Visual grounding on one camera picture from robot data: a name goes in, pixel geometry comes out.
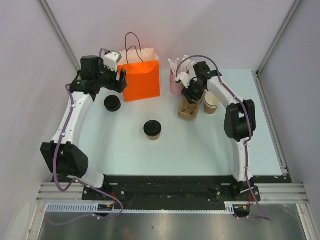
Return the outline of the brown pulp cup carrier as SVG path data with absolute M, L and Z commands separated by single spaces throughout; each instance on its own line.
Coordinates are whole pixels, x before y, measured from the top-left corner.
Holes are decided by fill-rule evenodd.
M 201 98 L 197 103 L 189 103 L 187 98 L 179 104 L 178 107 L 178 116 L 182 119 L 186 119 L 189 121 L 194 120 L 200 110 L 200 105 L 203 102 L 203 98 Z

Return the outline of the black plastic cup lid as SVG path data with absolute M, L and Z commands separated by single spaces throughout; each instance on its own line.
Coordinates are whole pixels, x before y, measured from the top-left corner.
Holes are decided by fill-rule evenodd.
M 143 126 L 144 133 L 148 136 L 155 136 L 162 131 L 162 125 L 157 120 L 149 120 Z

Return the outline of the brown paper coffee cup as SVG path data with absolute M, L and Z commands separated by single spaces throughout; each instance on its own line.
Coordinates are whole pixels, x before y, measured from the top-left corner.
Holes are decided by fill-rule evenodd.
M 151 140 L 151 141 L 156 141 L 160 138 L 161 134 L 157 134 L 157 135 L 148 135 L 148 139 Z

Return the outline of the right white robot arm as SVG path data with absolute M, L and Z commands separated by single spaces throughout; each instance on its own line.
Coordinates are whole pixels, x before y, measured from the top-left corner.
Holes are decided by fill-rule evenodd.
M 218 69 L 211 70 L 205 61 L 193 66 L 195 78 L 186 72 L 177 72 L 175 81 L 182 83 L 182 95 L 191 103 L 197 103 L 203 93 L 212 93 L 225 107 L 223 129 L 231 140 L 233 151 L 233 182 L 231 196 L 242 201 L 253 189 L 250 166 L 250 142 L 256 130 L 256 111 L 253 100 L 239 97 L 224 81 Z

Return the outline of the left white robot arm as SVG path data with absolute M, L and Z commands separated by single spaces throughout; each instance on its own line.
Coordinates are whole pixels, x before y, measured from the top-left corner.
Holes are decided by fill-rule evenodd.
M 60 126 L 52 140 L 40 147 L 55 182 L 58 176 L 64 176 L 94 187 L 93 194 L 100 200 L 110 196 L 111 188 L 104 184 L 104 175 L 89 162 L 79 143 L 85 120 L 100 90 L 122 93 L 127 87 L 126 70 L 118 70 L 121 59 L 117 51 L 108 51 L 104 57 L 87 55 L 80 59 L 81 69 L 65 86 L 69 99 Z

